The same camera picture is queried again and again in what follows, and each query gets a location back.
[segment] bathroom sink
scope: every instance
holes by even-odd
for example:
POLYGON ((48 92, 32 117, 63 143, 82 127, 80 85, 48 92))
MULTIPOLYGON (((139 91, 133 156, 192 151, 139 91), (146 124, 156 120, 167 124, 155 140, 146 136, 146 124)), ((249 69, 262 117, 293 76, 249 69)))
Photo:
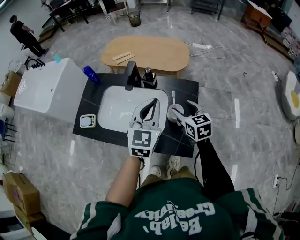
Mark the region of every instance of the bathroom sink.
POLYGON ((106 89, 97 116, 98 123, 105 129, 126 133, 134 109, 153 98, 157 98, 160 103, 159 127, 163 131, 168 110, 168 95, 162 90, 147 88, 133 88, 132 91, 127 91, 124 86, 111 86, 106 89))

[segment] white wall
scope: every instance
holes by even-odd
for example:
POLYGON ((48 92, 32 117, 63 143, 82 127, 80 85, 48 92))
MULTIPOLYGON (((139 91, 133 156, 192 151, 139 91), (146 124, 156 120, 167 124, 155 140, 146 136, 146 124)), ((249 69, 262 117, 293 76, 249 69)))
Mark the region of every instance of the white wall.
POLYGON ((17 15, 18 20, 34 30, 37 39, 42 32, 42 25, 49 18, 49 12, 41 7, 40 0, 13 0, 0 13, 0 84, 4 81, 8 64, 12 59, 22 62, 26 60, 26 56, 21 51, 22 44, 10 33, 9 19, 14 14, 17 15))
POLYGON ((295 32, 297 37, 300 38, 300 7, 295 1, 293 1, 291 9, 287 15, 292 20, 290 28, 295 32))

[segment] standing person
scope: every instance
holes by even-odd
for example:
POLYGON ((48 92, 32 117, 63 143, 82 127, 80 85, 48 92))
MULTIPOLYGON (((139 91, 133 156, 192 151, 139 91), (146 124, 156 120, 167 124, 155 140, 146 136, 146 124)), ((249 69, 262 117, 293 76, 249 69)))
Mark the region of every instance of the standing person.
POLYGON ((12 23, 10 28, 11 34, 14 35, 20 43, 25 44, 34 55, 41 57, 47 53, 47 50, 43 49, 33 36, 34 31, 25 26, 21 21, 18 21, 16 15, 12 15, 9 22, 12 23))
POLYGON ((253 188, 235 191, 209 139, 197 142, 204 184, 180 158, 167 175, 152 167, 136 190, 141 161, 124 162, 103 202, 89 203, 74 240, 282 240, 283 232, 253 188))

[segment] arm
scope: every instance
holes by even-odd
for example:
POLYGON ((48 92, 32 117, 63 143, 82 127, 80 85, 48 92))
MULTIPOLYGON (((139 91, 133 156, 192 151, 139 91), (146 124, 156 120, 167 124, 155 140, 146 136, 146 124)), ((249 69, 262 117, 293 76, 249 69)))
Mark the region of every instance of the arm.
POLYGON ((31 32, 32 34, 34 34, 34 31, 31 30, 29 27, 23 25, 22 28, 23 28, 24 30, 26 30, 26 31, 31 32))
POLYGON ((141 161, 137 157, 128 157, 120 169, 105 201, 129 207, 135 196, 141 161))

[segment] blue bottle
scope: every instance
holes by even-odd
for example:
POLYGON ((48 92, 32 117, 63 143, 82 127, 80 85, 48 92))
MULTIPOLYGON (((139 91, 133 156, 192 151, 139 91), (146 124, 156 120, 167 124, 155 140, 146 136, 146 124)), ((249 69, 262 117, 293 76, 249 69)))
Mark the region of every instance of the blue bottle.
POLYGON ((100 84, 101 80, 100 78, 98 77, 98 75, 94 72, 94 70, 89 66, 87 65, 84 69, 83 69, 83 72, 87 75, 87 77, 89 79, 91 79, 91 81, 95 84, 100 84))

